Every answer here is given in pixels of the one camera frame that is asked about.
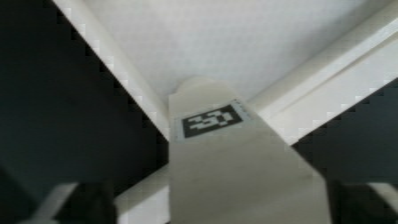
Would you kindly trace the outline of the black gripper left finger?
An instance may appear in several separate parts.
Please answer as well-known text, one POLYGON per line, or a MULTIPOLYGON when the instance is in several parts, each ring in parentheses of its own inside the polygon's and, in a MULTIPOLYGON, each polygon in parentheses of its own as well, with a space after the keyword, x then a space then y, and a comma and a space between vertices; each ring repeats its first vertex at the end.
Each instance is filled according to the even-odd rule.
POLYGON ((116 224, 113 185, 107 182, 59 184, 19 224, 116 224))

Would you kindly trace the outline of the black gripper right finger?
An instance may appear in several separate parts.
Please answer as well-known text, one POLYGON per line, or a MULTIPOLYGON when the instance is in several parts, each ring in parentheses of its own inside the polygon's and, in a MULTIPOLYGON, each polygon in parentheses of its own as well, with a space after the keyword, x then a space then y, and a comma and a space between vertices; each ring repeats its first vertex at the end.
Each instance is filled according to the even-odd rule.
POLYGON ((398 211, 365 183, 328 182, 333 224, 398 224, 398 211))

